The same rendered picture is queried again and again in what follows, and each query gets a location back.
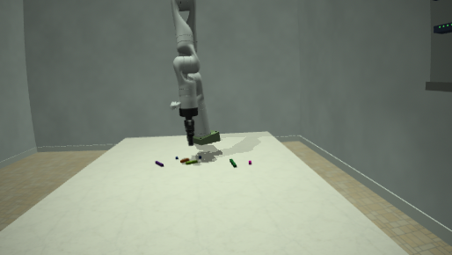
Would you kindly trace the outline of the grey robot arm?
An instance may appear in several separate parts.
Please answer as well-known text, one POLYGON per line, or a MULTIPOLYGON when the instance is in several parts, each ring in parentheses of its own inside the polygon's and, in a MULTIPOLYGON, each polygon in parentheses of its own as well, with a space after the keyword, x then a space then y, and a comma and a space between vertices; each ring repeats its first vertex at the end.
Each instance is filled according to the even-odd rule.
POLYGON ((176 57, 173 62, 173 68, 179 83, 179 103, 172 104, 174 102, 171 102, 171 110, 198 107, 198 115, 192 117, 194 120, 194 136, 209 135, 211 131, 202 79, 200 73, 198 73, 200 61, 196 54, 198 50, 196 0, 171 0, 171 9, 176 30, 177 50, 179 52, 179 57, 176 57), (180 11, 190 11, 186 22, 180 16, 180 11))

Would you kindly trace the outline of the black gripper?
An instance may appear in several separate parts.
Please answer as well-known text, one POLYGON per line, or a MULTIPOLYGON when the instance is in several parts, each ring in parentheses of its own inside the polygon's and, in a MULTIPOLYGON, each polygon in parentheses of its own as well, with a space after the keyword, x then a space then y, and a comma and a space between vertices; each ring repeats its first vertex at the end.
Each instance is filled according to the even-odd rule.
POLYGON ((192 119, 193 116, 198 115, 198 107, 196 108, 189 108, 189 109, 180 109, 179 108, 179 116, 186 117, 185 126, 187 125, 187 137, 188 137, 188 146, 193 146, 193 136, 194 133, 194 120, 192 119), (191 125, 192 124, 192 125, 191 125))

